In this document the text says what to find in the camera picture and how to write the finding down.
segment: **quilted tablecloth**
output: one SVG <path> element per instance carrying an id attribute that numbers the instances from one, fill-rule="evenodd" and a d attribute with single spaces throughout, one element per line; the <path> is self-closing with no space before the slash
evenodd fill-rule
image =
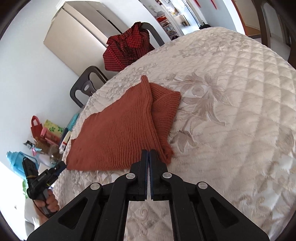
<path id="1" fill-rule="evenodd" d="M 109 80 L 89 99 L 71 138 L 143 74 L 182 95 L 168 137 L 175 153 L 168 170 L 187 182 L 209 183 L 275 240 L 296 209 L 295 69 L 240 33 L 197 31 Z M 127 172 L 65 170 L 54 192 L 64 206 L 92 182 L 107 184 Z M 131 202 L 125 240 L 173 240 L 168 203 Z"/>

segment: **red decoration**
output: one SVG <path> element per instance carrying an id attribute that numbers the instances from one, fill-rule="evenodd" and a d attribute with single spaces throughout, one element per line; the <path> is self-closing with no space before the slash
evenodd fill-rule
<path id="1" fill-rule="evenodd" d="M 215 9 L 217 10 L 218 8 L 216 7 L 216 4 L 214 3 L 214 0 L 211 0 L 211 2 L 213 3 Z"/>
<path id="2" fill-rule="evenodd" d="M 197 0 L 194 0 L 198 7 L 201 7 Z"/>

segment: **blue thermos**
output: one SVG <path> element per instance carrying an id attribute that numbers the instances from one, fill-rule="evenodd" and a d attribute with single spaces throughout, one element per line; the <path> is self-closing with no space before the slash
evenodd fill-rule
<path id="1" fill-rule="evenodd" d="M 10 166 L 15 174 L 17 174 L 22 179 L 26 180 L 26 175 L 24 172 L 24 168 L 22 167 L 22 161 L 24 158 L 29 157 L 35 160 L 35 165 L 37 169 L 39 168 L 39 164 L 37 160 L 29 155 L 24 154 L 23 152 L 7 152 L 6 157 L 10 162 Z"/>

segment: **plaid clothing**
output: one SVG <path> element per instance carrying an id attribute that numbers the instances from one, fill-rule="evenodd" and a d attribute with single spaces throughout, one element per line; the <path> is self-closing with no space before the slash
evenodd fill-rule
<path id="1" fill-rule="evenodd" d="M 103 54 L 106 70 L 121 71 L 154 50 L 148 30 L 140 29 L 140 26 L 141 22 L 137 22 L 123 34 L 108 39 L 109 46 Z"/>

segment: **rust-colored garment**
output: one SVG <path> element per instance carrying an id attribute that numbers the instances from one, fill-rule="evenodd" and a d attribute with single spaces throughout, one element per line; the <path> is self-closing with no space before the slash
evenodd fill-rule
<path id="1" fill-rule="evenodd" d="M 90 115 L 71 142 L 67 169 L 79 171 L 125 169 L 140 160 L 141 150 L 157 150 L 170 163 L 167 138 L 180 102 L 180 93 L 149 83 L 129 88 L 102 112 Z"/>

